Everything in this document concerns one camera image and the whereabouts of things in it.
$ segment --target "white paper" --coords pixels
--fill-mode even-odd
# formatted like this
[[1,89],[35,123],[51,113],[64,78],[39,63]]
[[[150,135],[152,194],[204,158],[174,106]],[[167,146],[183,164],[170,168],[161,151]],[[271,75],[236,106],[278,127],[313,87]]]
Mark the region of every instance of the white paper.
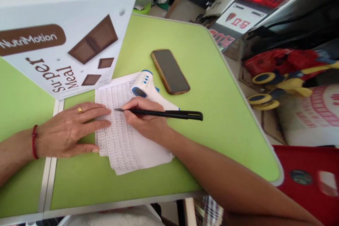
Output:
[[95,133],[95,144],[100,148],[100,156],[109,156],[111,168],[117,175],[168,163],[174,157],[129,126],[123,112],[114,110],[134,97],[131,87],[139,73],[114,79],[109,85],[95,90],[95,102],[112,110],[110,115],[98,118],[107,119],[112,125]]

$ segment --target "red string bracelet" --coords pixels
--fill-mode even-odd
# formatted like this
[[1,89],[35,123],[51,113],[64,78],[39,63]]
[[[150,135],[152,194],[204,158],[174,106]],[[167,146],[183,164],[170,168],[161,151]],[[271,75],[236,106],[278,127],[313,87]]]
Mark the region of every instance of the red string bracelet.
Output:
[[36,136],[38,135],[36,133],[36,128],[37,128],[38,125],[35,125],[34,128],[33,128],[33,132],[32,132],[32,151],[33,151],[33,156],[34,156],[34,159],[37,160],[39,159],[39,157],[36,155],[36,151],[35,151],[35,138]]

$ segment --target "white box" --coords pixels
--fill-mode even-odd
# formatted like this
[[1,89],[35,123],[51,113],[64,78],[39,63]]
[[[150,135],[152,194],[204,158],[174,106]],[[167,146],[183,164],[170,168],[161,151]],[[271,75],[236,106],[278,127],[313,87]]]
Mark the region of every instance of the white box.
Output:
[[103,86],[134,3],[0,0],[0,56],[59,100]]

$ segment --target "black pen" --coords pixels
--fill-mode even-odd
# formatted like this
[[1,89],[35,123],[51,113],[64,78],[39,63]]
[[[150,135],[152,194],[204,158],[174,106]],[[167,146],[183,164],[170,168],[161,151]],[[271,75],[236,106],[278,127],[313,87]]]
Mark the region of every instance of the black pen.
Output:
[[[115,108],[115,111],[124,112],[121,108]],[[157,117],[179,118],[179,119],[193,119],[203,120],[203,115],[199,111],[148,111],[143,109],[126,109],[134,114],[152,115]]]

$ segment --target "brown label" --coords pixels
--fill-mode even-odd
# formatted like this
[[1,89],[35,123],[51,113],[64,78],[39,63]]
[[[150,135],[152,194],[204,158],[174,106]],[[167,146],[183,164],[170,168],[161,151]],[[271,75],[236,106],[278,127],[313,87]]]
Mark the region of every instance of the brown label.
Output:
[[64,30],[55,24],[0,31],[0,56],[55,47],[65,42]]

